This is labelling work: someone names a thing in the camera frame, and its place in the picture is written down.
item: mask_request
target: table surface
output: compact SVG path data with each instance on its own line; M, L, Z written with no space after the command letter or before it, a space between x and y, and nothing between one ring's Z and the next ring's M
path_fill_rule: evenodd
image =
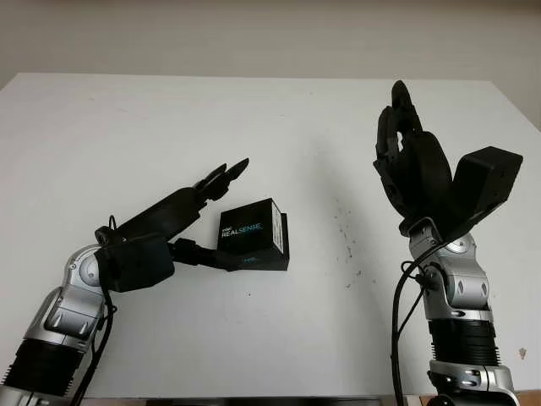
M245 173L183 236L216 246L221 211L273 197L287 272L178 265L114 294L92 397L392 392L391 296L409 258L372 167L392 80L19 74L0 92L0 368L79 247L223 162ZM524 155L511 198L473 230L516 389L541 387L541 134L490 83L407 82L451 166L486 145ZM418 288L403 296L406 311ZM522 358L519 350L526 350ZM428 326L402 335L406 392L432 392Z

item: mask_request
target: black cable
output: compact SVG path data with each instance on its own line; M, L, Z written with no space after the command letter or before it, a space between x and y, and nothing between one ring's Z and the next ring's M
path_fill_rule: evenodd
M115 313L115 306L112 304L109 291L104 288L102 288L102 291L103 291L103 297L105 298L105 303L106 303L106 308L107 308L107 316L104 318L106 320L105 331L103 332L103 337L101 338L98 349L96 351L93 351L92 353L92 360L90 362L90 365L88 369L86 370L85 375L83 376L83 379L81 380L81 383L79 384L79 387L77 388L77 392L75 392L74 394L74 398L72 399L70 406L79 406L81 401L83 400L86 390L88 389L88 386L90 385L90 381L92 381L92 377L94 376L94 373L96 372L96 368L98 366L98 363L100 362L101 356L103 355L103 351L105 349L105 346L107 345L107 340L109 339L109 336L111 335L113 315Z
M114 216L109 216L109 228L112 230L117 229L117 222ZM117 311L117 306L115 306L112 303L109 290L107 288L104 288L104 282L102 281L102 274L100 274L100 285L101 285L101 293L103 294L103 299L105 300L107 315L105 315L101 320L98 321L97 329L101 330L103 327L102 323L105 322L105 331L103 332L103 337L101 338L98 349L96 349L96 343L95 343L96 336L92 338L92 342L90 345L91 350L92 350L92 358L90 360L90 365L88 369L86 370L85 375L83 376L83 379L81 380L81 383L79 384L79 387L77 388L77 391L75 392L74 397L71 400L71 403L69 404L69 406L80 406L83 400L83 397L85 396L86 390L88 389L88 386L90 385L90 382L92 381L92 377L94 376L94 373L96 372L101 356L103 355L103 351L105 350L105 347L107 345L107 340L109 339L109 336L111 335L113 315Z
M400 378L400 362L398 359L398 338L400 333L398 332L398 308L400 305L400 296L402 289L406 283L408 277L412 272L423 263L429 256L431 256L437 250L442 249L448 242L439 243L432 248L424 251L415 261L413 261L409 267L402 273L398 284L395 288L395 293L392 300L392 326L391 326L391 371L392 371L392 386L395 390L395 399L398 406L404 406L404 399L402 397L402 381Z
M404 266L411 265L413 261L403 261L403 263L400 264L400 269L402 270L402 273L406 273L406 270L404 269Z
M421 287L421 292L419 292L419 295L417 296L417 298L415 299L415 301L412 304L412 308L409 310L409 312L407 313L406 318L404 319L404 321L400 325L400 328L398 329L398 338L400 338L400 335L402 334L402 330L404 329L407 322L409 321L409 318L412 316L413 312L415 311L415 308L419 304L419 300L421 300L421 298L423 297L423 294L424 294L425 290L426 289L424 288L424 286L422 286Z

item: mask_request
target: robotic arm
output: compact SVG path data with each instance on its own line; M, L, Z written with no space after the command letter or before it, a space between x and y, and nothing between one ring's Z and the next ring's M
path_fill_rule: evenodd
M91 350L90 367L71 401L80 403L111 332L116 308L109 290L153 286L174 273L174 261L238 269L241 261L234 255L199 247L188 239L168 241L199 218L207 200L220 199L248 163L247 158L229 170L223 164L194 187L177 190L120 227L112 217L109 227L96 230L99 244L84 247L68 259L62 286L47 295L30 323L0 386L0 405L68 403L63 396ZM104 326L96 349L96 333Z
M392 88L380 115L374 166L387 197L404 217L413 263L393 301L391 361L396 401L403 405L398 367L398 304L411 273L422 286L433 340L429 379L437 405L518 405L511 373L500 365L489 307L489 281L475 259L471 228L507 200L522 157L493 146L465 155L454 179L435 136L423 131L406 86ZM397 132L402 134L402 148Z

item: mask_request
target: white wall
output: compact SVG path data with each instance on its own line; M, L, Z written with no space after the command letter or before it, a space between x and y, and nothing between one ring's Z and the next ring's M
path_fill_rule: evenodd
M541 127L540 3L0 0L0 86L21 71L482 79Z

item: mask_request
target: camera box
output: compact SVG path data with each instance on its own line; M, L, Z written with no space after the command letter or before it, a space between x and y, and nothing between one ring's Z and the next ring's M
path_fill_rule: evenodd
M273 199L224 211L218 250L237 256L241 269L285 271L289 263L286 214L280 213Z

